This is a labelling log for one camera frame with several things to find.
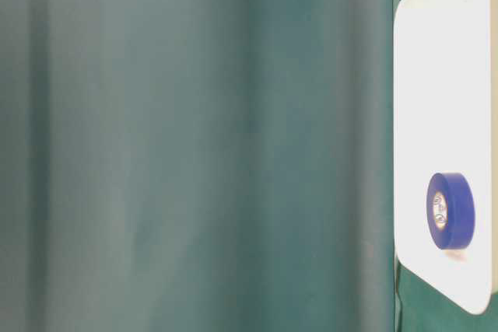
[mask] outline green surface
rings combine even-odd
[[[473,316],[405,268],[401,269],[398,290],[402,303],[402,332],[490,332],[497,329],[496,296],[491,298],[482,315]]]
[[[391,0],[0,12],[0,330],[393,329]]]

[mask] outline green fabric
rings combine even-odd
[[[490,332],[498,326],[496,296],[482,315],[473,316],[404,267],[398,283],[402,332]]]
[[[0,12],[0,330],[393,329],[391,0]]]

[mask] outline teal backdrop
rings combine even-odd
[[[0,0],[0,329],[393,330],[392,12]]]
[[[401,268],[398,279],[402,332],[491,332],[498,326],[498,298],[480,316],[466,313],[434,288]]]

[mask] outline blue tape roll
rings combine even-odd
[[[460,173],[437,173],[427,189],[427,223],[440,249],[463,249],[474,235],[472,192]]]

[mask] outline tape roll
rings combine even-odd
[[[440,249],[463,249],[474,235],[472,192],[460,173],[436,173],[427,189],[427,223]]]

